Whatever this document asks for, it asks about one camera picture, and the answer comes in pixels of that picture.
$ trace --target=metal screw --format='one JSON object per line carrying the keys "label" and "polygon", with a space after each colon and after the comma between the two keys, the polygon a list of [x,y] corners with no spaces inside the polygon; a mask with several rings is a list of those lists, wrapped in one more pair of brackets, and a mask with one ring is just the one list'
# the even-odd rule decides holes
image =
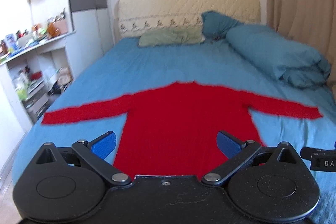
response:
{"label": "metal screw", "polygon": [[217,182],[221,179],[221,176],[216,173],[208,173],[204,176],[204,179],[210,182]]}
{"label": "metal screw", "polygon": [[128,175],[124,173],[116,173],[112,176],[112,180],[116,182],[125,182],[128,179]]}

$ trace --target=circular pad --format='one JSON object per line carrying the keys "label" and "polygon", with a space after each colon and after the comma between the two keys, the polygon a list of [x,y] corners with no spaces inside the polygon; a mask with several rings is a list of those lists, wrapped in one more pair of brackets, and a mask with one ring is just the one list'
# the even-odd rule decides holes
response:
{"label": "circular pad", "polygon": [[76,188],[76,182],[68,177],[54,176],[41,180],[36,187],[44,198],[65,198]]}
{"label": "circular pad", "polygon": [[300,172],[289,167],[272,170],[267,165],[236,173],[227,190],[231,200],[245,214],[273,223],[304,218],[316,207],[320,197],[317,185],[302,177]]}
{"label": "circular pad", "polygon": [[286,198],[294,194],[296,185],[289,178],[267,175],[257,182],[258,189],[271,198]]}
{"label": "circular pad", "polygon": [[13,191],[21,215],[37,222],[69,222],[91,211],[105,195],[94,172],[67,164],[46,164],[43,173],[20,180]]}

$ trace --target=bottle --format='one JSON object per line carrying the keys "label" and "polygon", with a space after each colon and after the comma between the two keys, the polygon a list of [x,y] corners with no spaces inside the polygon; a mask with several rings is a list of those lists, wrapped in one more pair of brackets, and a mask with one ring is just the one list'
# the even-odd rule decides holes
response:
{"label": "bottle", "polygon": [[2,55],[8,54],[8,48],[4,40],[1,40],[0,42],[0,52]]}
{"label": "bottle", "polygon": [[37,39],[38,37],[38,33],[37,33],[37,25],[34,25],[32,28],[31,28],[32,32],[33,32],[33,38],[34,39]]}

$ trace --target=red sweater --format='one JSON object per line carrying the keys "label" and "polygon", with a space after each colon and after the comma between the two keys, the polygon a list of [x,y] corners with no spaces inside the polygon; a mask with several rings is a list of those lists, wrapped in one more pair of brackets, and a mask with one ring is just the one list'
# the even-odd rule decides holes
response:
{"label": "red sweater", "polygon": [[249,107],[288,117],[322,117],[316,107],[193,82],[56,110],[46,113],[42,123],[80,122],[128,112],[114,161],[116,168],[131,177],[139,174],[201,178],[227,160],[216,143],[220,130],[242,141],[262,143]]}

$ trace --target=blue bed sheet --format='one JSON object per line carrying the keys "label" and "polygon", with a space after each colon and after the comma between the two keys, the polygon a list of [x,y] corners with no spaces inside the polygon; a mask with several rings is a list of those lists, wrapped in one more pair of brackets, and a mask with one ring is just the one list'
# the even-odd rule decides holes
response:
{"label": "blue bed sheet", "polygon": [[[139,48],[138,38],[122,39],[102,59],[89,67],[50,110],[108,100],[125,93],[161,87],[175,81],[198,81],[202,84],[225,85],[258,94],[317,105],[323,118],[302,120],[278,117],[251,110],[253,121],[263,141],[277,146],[289,141],[297,151],[302,146],[333,149],[336,141],[336,106],[326,87],[300,90],[271,79],[235,52],[225,40],[206,40],[201,45],[160,46]],[[70,146],[78,139],[92,140],[113,130],[117,145],[126,115],[98,121],[67,125],[42,126],[38,121],[23,140],[13,165],[16,182],[38,148],[44,142]],[[113,151],[105,160],[112,163]],[[312,220],[316,223],[336,223],[336,177],[333,173],[313,172],[321,189],[321,201]]]}

